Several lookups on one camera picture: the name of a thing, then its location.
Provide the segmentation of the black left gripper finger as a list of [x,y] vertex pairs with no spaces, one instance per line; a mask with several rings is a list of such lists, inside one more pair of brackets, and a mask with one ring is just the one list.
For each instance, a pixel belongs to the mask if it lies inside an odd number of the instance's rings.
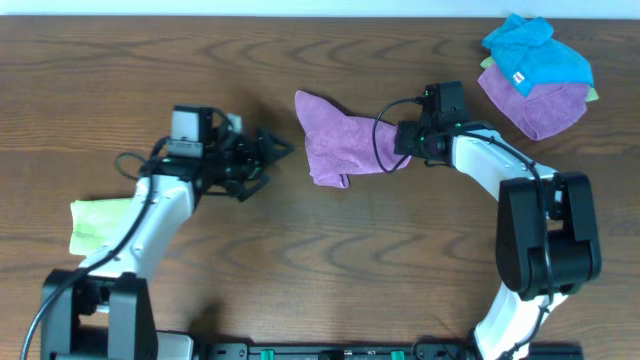
[[265,129],[256,131],[257,145],[265,163],[275,163],[294,151],[292,144]]
[[239,202],[248,200],[261,190],[270,181],[267,175],[250,177],[241,173],[224,175],[219,180],[219,186],[224,189],[226,196],[237,199]]

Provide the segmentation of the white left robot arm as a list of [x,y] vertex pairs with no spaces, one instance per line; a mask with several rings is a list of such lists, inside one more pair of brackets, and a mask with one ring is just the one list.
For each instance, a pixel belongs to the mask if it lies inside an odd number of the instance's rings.
[[43,359],[198,359],[188,334],[157,329],[149,284],[203,196],[245,201],[291,144],[259,129],[197,127],[159,139],[144,158],[130,207],[111,237],[76,270],[54,269],[30,329]]

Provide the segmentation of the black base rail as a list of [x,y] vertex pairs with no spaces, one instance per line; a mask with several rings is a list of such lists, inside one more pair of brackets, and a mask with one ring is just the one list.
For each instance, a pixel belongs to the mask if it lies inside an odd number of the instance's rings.
[[206,360],[454,360],[480,359],[470,345],[426,342],[411,346],[258,346],[218,343],[193,356]]

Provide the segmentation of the purple cloth in pile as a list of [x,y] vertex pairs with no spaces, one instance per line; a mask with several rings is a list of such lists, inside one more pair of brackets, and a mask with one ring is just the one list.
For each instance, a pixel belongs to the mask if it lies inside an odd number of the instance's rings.
[[543,140],[575,124],[587,111],[587,84],[541,84],[524,96],[497,65],[485,69],[478,83],[493,104],[527,137]]

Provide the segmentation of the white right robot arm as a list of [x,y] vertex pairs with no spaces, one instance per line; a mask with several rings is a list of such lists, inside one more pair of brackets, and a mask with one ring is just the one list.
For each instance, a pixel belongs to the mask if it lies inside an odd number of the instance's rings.
[[602,257],[588,177],[540,165],[481,123],[398,125],[394,151],[436,160],[498,202],[495,260],[501,285],[471,333],[477,359],[523,359],[560,304],[600,274]]

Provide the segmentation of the green cloth under pile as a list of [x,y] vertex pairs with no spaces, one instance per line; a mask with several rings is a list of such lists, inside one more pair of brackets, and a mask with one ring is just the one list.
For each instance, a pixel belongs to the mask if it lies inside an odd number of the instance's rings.
[[[491,56],[489,56],[480,63],[480,66],[483,69],[488,69],[489,67],[494,66],[495,64],[496,64],[495,60]],[[597,91],[593,87],[590,87],[587,93],[586,102],[597,101],[598,99],[599,99],[599,95]]]

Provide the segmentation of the purple microfiber cloth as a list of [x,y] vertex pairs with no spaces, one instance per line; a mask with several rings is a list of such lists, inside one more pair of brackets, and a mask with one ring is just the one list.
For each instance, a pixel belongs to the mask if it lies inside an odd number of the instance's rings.
[[348,116],[329,101],[299,90],[297,118],[305,132],[310,176],[318,186],[346,189],[351,175],[402,169],[410,157],[394,153],[397,127],[372,118]]

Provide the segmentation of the blue cloth with tag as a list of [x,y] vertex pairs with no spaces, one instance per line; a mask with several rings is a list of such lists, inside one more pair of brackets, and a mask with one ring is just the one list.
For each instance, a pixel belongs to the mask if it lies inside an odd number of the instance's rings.
[[523,96],[537,85],[576,83],[594,86],[590,63],[553,38],[554,28],[541,17],[511,14],[482,40],[501,73]]

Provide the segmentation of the folded light green cloth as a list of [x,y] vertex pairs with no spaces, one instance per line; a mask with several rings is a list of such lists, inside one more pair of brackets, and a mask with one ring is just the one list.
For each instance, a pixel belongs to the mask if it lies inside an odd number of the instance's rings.
[[117,227],[130,203],[129,198],[72,202],[69,253],[88,256],[97,250]]

